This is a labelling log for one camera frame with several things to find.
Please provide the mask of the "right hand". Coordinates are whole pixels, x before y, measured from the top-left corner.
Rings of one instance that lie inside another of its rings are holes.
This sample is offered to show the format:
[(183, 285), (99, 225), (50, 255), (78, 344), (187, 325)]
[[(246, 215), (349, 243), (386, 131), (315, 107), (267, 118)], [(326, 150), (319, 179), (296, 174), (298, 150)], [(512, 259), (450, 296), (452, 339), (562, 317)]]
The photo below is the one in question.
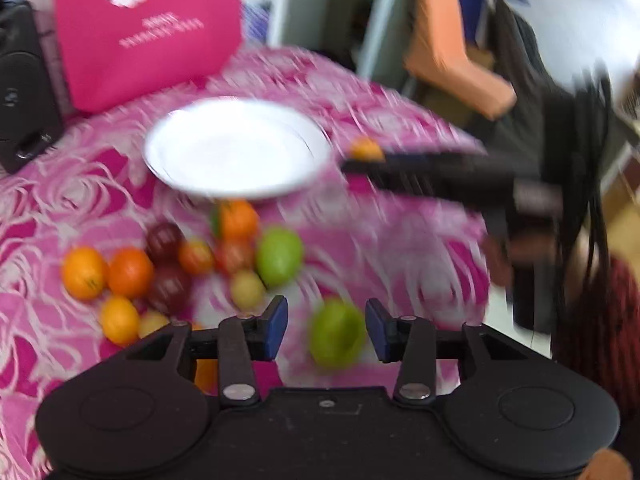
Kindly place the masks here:
[(484, 252), (492, 284), (508, 288), (517, 266), (554, 260), (555, 238), (543, 232), (525, 232), (510, 240), (498, 240), (487, 235), (480, 248)]

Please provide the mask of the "left hand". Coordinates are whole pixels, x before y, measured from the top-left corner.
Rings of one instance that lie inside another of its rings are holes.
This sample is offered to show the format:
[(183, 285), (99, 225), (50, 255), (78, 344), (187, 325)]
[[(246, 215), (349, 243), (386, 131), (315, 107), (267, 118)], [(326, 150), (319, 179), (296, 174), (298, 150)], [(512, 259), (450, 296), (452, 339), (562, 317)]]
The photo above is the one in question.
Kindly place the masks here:
[(602, 448), (592, 456), (578, 480), (632, 480), (630, 463), (612, 448)]

